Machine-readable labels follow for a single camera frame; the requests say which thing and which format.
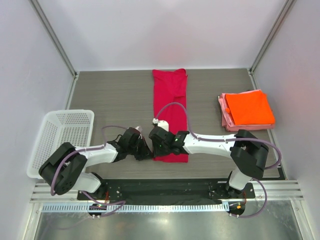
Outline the magenta t shirt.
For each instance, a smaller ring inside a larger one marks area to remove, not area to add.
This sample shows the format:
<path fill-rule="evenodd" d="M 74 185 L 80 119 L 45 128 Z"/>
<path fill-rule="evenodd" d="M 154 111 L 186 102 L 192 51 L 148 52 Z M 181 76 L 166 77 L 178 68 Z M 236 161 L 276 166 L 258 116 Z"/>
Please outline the magenta t shirt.
<path fill-rule="evenodd" d="M 169 131 L 176 134 L 187 130 L 187 117 L 183 108 L 187 107 L 188 75 L 185 69 L 174 71 L 152 70 L 153 115 L 168 122 Z"/>

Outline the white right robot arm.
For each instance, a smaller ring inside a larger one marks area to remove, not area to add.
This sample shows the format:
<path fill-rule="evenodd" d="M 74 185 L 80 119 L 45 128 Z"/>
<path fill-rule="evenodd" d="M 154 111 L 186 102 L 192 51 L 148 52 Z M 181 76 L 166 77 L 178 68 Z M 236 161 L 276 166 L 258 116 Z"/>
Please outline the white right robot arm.
<path fill-rule="evenodd" d="M 155 126 L 149 133 L 155 157 L 168 155 L 208 154 L 223 156 L 236 165 L 224 187 L 229 198 L 241 195 L 249 181 L 261 180 L 266 168 L 269 147 L 247 130 L 229 135 L 203 135 L 190 131 L 172 133 Z"/>

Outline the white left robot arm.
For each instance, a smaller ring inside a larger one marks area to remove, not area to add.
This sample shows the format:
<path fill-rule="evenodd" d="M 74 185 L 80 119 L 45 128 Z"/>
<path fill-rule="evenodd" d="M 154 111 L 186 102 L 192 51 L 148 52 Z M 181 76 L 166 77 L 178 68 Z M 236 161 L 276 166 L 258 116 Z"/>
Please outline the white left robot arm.
<path fill-rule="evenodd" d="M 53 196 L 77 190 L 100 200 L 106 195 L 107 183 L 97 173 L 86 173 L 85 169 L 103 163 L 116 163 L 127 156 L 133 156 L 138 161 L 153 158 L 137 127 L 129 127 L 116 139 L 88 148 L 65 142 L 41 165 L 38 173 L 50 185 Z"/>

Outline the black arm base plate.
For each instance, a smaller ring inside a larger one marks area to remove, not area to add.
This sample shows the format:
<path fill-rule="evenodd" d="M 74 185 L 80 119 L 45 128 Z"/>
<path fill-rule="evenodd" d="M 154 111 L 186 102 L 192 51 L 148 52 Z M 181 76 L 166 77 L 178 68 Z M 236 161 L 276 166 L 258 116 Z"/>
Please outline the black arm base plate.
<path fill-rule="evenodd" d="M 141 206 L 217 205 L 256 197 L 252 183 L 243 190 L 227 190 L 225 178 L 103 179 L 89 195 L 97 201 Z"/>

